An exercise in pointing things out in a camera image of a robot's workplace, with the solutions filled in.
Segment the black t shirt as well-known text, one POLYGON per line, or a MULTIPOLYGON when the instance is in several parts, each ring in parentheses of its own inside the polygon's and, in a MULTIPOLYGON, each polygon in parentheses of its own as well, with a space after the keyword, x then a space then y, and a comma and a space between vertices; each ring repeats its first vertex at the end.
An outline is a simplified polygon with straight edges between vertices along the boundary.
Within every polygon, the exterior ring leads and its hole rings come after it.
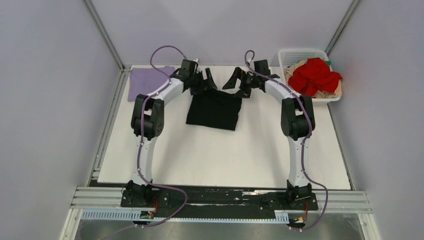
POLYGON ((206 90, 192 97, 186 124, 235 131, 241 107, 242 99, 231 93, 206 90))

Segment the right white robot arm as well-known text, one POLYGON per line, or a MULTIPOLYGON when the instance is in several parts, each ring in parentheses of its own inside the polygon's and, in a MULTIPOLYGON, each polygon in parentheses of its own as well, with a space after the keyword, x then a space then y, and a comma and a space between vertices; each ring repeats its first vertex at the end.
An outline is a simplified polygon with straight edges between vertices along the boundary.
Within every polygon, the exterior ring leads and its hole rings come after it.
POLYGON ((288 140, 290 162, 285 201, 290 208, 298 209, 312 196, 311 180, 306 176, 309 140, 315 129, 312 98, 295 92, 278 75, 271 74, 267 60, 253 65, 254 69, 248 70, 236 67, 222 88, 233 89, 239 81, 235 97, 248 99, 253 89, 260 89, 280 103, 280 126, 288 140))

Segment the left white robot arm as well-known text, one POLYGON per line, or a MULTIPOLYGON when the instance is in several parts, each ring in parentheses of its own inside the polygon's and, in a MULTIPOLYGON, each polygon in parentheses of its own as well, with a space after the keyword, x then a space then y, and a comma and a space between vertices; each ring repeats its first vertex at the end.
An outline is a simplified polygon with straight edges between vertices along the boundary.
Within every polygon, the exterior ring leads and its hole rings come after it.
POLYGON ((184 59, 180 68, 165 75, 167 80, 163 85, 135 99, 130 126, 138 141, 137 152, 133 174, 124 193, 127 199, 133 197, 142 207, 153 201, 153 155, 165 125, 165 106, 185 90, 198 95, 217 89, 210 68, 199 70, 198 66, 195 60, 184 59))

